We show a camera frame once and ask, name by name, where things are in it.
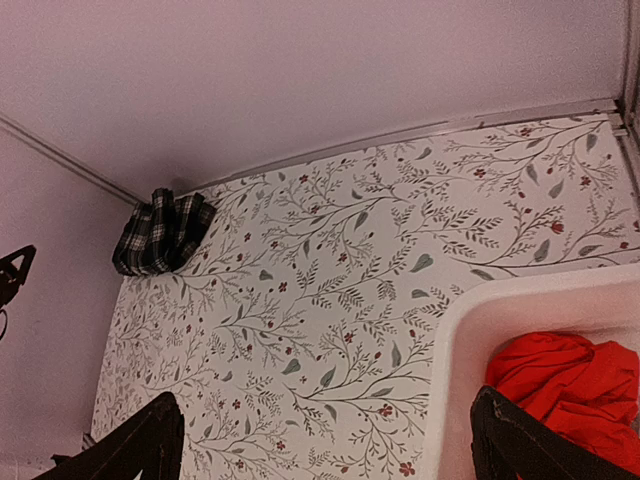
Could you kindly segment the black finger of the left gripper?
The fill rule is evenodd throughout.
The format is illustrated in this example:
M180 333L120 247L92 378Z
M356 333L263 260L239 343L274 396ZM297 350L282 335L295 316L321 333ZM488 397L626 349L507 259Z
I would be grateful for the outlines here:
M1 259L1 302L10 303L25 284L36 255L36 247L27 245Z

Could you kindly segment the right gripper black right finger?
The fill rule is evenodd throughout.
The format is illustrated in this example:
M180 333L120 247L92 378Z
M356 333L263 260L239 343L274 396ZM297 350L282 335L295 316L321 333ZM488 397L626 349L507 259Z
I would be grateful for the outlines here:
M470 409L477 479L637 479L562 438L490 386Z

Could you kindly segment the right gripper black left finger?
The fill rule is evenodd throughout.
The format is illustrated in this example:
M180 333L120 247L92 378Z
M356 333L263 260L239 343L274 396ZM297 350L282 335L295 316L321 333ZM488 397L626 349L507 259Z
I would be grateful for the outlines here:
M56 479L178 479L185 419L163 392L101 441L38 476Z

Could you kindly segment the red garment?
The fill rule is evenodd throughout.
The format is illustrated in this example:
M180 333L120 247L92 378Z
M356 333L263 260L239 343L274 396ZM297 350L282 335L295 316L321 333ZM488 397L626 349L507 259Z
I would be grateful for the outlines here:
M544 426L639 473L639 356L615 341L534 332L489 362L485 383Z

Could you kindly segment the black white plaid skirt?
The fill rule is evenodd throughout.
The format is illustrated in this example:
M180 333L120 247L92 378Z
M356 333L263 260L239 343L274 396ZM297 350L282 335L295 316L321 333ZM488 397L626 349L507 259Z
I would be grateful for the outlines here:
M216 208L199 193L177 198L158 188L134 207L112 255L123 276L174 272L191 259L209 230Z

